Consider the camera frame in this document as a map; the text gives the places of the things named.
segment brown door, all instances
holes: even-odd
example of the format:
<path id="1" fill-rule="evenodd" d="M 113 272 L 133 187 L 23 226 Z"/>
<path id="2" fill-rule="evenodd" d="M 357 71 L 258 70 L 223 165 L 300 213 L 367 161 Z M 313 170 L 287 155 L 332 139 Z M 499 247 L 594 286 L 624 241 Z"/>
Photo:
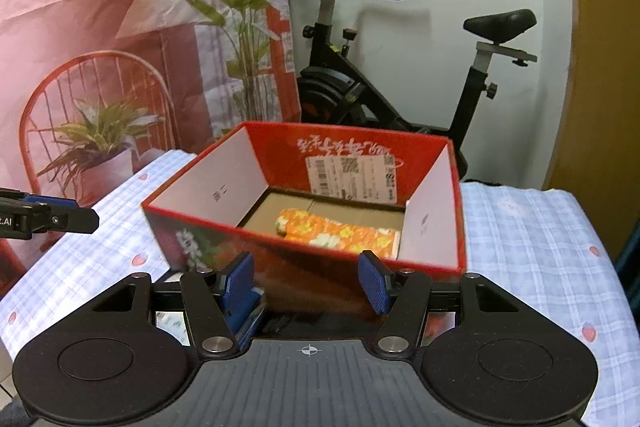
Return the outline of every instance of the brown door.
<path id="1" fill-rule="evenodd" d="M 612 258 L 640 217 L 640 0 L 576 0 L 549 188 L 572 192 Z"/>

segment black circular cover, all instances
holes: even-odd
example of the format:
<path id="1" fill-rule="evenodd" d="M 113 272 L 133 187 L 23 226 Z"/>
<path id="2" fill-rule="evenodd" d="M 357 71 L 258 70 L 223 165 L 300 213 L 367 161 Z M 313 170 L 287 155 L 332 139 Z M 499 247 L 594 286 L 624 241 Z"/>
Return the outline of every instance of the black circular cover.
<path id="1" fill-rule="evenodd" d="M 34 415 L 108 425 L 160 407 L 185 382 L 188 368 L 180 342 L 151 325 L 95 337 L 52 327 L 18 353 L 14 382 Z"/>
<path id="2" fill-rule="evenodd" d="M 560 329 L 513 334 L 454 328 L 425 350 L 421 370 L 453 409 L 504 425 L 575 415 L 598 378 L 589 349 Z"/>

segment black saddle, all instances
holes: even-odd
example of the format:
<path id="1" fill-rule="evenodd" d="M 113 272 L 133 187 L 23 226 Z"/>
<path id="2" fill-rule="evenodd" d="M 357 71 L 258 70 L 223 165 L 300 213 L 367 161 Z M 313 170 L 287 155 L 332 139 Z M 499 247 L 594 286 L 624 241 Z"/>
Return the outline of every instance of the black saddle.
<path id="1" fill-rule="evenodd" d="M 531 10 L 516 10 L 467 19 L 463 28 L 494 44 L 504 44 L 537 23 L 536 15 Z"/>

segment orange floral fabric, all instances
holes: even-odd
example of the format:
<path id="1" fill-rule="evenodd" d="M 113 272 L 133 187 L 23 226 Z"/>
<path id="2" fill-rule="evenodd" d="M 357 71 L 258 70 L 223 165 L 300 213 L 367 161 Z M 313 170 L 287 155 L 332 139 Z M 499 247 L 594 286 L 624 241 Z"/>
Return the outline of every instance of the orange floral fabric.
<path id="1" fill-rule="evenodd" d="M 299 208 L 283 210 L 276 220 L 276 231 L 290 241 L 351 253 L 371 250 L 381 259 L 398 256 L 400 233 L 393 229 L 374 229 L 345 225 Z"/>

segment blue plaid tablecloth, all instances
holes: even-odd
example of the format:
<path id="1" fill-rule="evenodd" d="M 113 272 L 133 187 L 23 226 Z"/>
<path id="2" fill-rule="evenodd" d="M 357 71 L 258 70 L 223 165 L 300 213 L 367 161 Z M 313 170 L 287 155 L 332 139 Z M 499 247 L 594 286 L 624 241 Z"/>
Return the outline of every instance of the blue plaid tablecloth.
<path id="1" fill-rule="evenodd" d="M 67 234 L 0 301 L 0 337 L 14 357 L 35 335 L 136 271 L 166 272 L 140 203 L 193 155 L 171 151 L 95 205 L 100 228 Z M 482 273 L 583 341 L 598 386 L 583 421 L 640 425 L 640 339 L 589 220 L 561 190 L 463 184 L 468 270 Z"/>

